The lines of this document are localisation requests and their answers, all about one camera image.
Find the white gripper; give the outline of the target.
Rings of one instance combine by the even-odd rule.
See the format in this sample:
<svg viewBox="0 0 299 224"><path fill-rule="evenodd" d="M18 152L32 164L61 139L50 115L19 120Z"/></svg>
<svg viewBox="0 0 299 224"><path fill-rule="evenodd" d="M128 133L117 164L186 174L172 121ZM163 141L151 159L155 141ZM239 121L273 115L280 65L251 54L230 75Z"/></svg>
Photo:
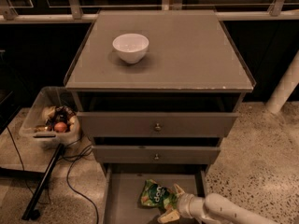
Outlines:
<svg viewBox="0 0 299 224"><path fill-rule="evenodd" d="M158 217L158 222L166 224L179 220L180 216L199 219L203 214L204 199L190 193L185 193L184 189L178 184L174 185L174 189L177 195L181 195L177 202L178 210L167 210Z"/></svg>

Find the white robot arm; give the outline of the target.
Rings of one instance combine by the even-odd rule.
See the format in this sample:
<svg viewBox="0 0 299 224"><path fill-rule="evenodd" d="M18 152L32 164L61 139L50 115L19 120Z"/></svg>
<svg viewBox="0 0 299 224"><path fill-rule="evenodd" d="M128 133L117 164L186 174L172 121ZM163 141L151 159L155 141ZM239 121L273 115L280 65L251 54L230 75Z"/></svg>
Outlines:
<svg viewBox="0 0 299 224"><path fill-rule="evenodd" d="M158 217L205 224L293 224L298 217L298 104L288 98L299 83L292 58L268 101L240 106L241 120L207 174L204 198L175 186L177 205Z"/></svg>

